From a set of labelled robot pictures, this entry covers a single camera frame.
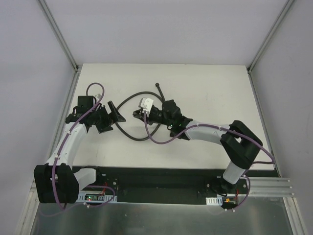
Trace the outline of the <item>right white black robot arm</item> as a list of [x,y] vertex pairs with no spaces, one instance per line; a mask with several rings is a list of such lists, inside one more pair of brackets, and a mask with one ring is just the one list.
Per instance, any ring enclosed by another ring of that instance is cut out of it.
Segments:
[[221,178],[211,183],[211,188],[219,194],[231,193],[237,188],[238,180],[250,169],[263,146],[262,141],[243,122],[235,120],[220,126],[202,123],[184,116],[173,100],[165,101],[159,109],[152,99],[142,98],[133,117],[147,125],[165,125],[173,139],[221,145],[230,162]]

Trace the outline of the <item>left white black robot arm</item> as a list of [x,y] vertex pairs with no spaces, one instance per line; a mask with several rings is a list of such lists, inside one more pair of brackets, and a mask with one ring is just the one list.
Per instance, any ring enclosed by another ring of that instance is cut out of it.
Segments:
[[41,203],[73,204],[79,192],[87,186],[99,190],[103,186],[103,178],[94,168],[82,168],[73,172],[73,162],[82,140],[91,127],[102,134],[113,130],[112,125],[125,122],[112,101],[108,102],[107,112],[94,96],[81,95],[77,105],[66,118],[63,135],[50,158],[43,165],[34,169],[37,194]]

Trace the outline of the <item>right aluminium frame post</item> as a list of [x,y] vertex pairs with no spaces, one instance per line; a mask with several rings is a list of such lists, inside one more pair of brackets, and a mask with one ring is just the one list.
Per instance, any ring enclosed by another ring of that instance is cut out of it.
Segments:
[[247,67],[247,73],[251,74],[255,66],[257,65],[258,61],[261,59],[262,55],[264,54],[265,50],[267,49],[268,45],[270,44],[271,40],[273,39],[275,33],[277,32],[278,28],[282,24],[283,20],[289,13],[290,9],[294,5],[296,1],[295,0],[287,0],[281,11],[279,12],[278,16],[276,17],[275,21],[273,22],[271,28],[269,29],[266,37],[262,41],[257,53],[253,57],[251,63]]

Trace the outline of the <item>left aluminium frame post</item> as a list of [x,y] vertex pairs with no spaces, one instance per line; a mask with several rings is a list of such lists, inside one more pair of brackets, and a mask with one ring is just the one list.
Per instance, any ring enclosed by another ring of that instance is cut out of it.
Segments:
[[63,53],[65,54],[67,60],[69,61],[71,67],[75,70],[78,71],[80,68],[80,65],[76,62],[76,60],[74,59],[73,54],[70,51],[70,48],[47,4],[47,2],[45,0],[37,0],[37,3],[39,5],[39,7],[41,8],[49,26],[52,29],[52,32],[56,38],[56,40],[58,41]]

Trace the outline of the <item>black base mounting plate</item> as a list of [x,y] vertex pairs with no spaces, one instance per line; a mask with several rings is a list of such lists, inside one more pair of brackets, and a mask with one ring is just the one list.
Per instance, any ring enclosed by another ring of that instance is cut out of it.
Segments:
[[118,202],[204,205],[220,190],[221,169],[97,167],[88,189],[115,195]]

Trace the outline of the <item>aluminium frame post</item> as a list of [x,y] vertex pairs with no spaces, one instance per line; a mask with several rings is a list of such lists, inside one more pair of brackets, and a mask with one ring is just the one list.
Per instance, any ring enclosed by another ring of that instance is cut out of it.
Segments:
[[76,62],[76,60],[74,59],[73,54],[70,51],[70,48],[47,4],[47,2],[45,0],[37,0],[37,3],[39,5],[39,7],[41,8],[49,26],[52,29],[52,32],[56,38],[56,40],[58,41],[63,53],[65,54],[67,60],[69,61],[71,67],[75,70],[78,71],[80,68],[80,65]]
[[296,1],[295,0],[287,0],[281,11],[279,12],[278,16],[276,17],[275,21],[273,22],[271,28],[269,29],[266,37],[262,41],[257,53],[253,57],[251,63],[247,67],[247,73],[251,74],[255,66],[257,65],[258,61],[261,59],[262,55],[264,54],[265,50],[267,49],[268,45],[270,44],[271,40],[273,39],[275,33],[277,32],[278,28],[282,24],[283,20],[289,13],[290,9],[294,5]]

